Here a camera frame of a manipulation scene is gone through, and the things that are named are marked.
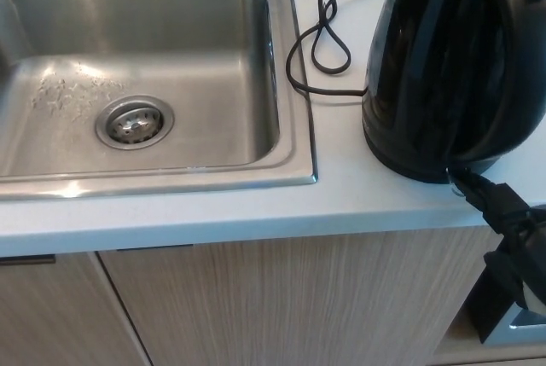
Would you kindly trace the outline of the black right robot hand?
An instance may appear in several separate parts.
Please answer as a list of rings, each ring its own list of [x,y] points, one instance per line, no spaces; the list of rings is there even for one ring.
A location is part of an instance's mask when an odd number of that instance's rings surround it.
[[[470,170],[449,170],[453,187],[502,242],[484,256],[494,279],[522,308],[545,315],[545,209],[529,206],[508,184]]]

